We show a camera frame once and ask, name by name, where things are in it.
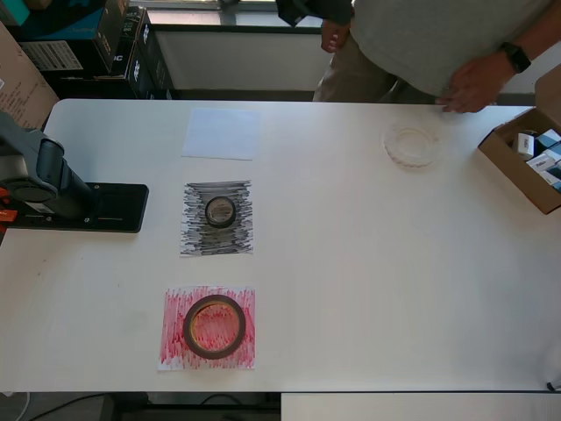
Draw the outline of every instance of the roll of tape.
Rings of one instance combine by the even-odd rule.
[[[207,203],[204,215],[210,226],[228,228],[236,220],[236,205],[228,197],[214,197]]]
[[[196,317],[201,311],[209,308],[212,305],[225,305],[232,309],[238,318],[238,333],[234,340],[225,348],[218,350],[210,350],[201,346],[197,341],[194,333]],[[228,296],[213,295],[206,296],[197,301],[187,312],[185,321],[183,322],[183,337],[189,349],[199,357],[208,360],[220,360],[221,358],[232,355],[242,344],[245,336],[245,315],[242,308],[236,303],[235,300]]]

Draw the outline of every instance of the cardboard box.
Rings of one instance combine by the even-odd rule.
[[[107,74],[127,6],[128,0],[53,0],[10,30],[45,75]]]
[[[49,81],[61,98],[153,99],[154,85],[134,41],[119,44],[109,75]]]
[[[152,30],[148,12],[144,7],[129,7],[122,36],[137,41],[156,90],[161,93],[173,89],[174,83],[167,70],[156,31]]]
[[[24,128],[41,128],[59,98],[0,24],[0,111]]]
[[[496,127],[479,145],[479,150],[544,214],[561,206],[561,193],[553,189],[508,144],[519,132],[532,130],[544,133],[549,129],[561,133],[561,66],[536,82],[536,108]]]

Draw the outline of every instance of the brown tape roll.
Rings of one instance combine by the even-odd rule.
[[[194,324],[195,319],[203,311],[204,309],[212,306],[212,305],[225,305],[232,309],[236,316],[238,317],[238,333],[236,338],[226,347],[223,349],[218,350],[209,350],[203,348],[199,342],[196,340],[194,335]],[[221,295],[214,295],[214,296],[206,296],[201,298],[197,301],[187,312],[187,316],[185,317],[185,321],[183,322],[183,338],[185,338],[185,342],[187,342],[187,346],[189,349],[199,357],[206,358],[208,360],[220,360],[221,358],[227,357],[236,351],[239,346],[242,344],[245,336],[245,315],[242,308],[236,303],[235,300],[231,299],[228,296],[221,296]]]

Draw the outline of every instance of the white wall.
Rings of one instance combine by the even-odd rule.
[[[159,32],[158,39],[177,89],[314,90],[330,59],[319,35]],[[533,92],[560,63],[557,44],[505,92]]]

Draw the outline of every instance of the petri dish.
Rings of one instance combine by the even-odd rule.
[[[383,134],[382,143],[387,155],[406,168],[424,168],[440,154],[440,142],[431,131],[402,124],[394,124]]]

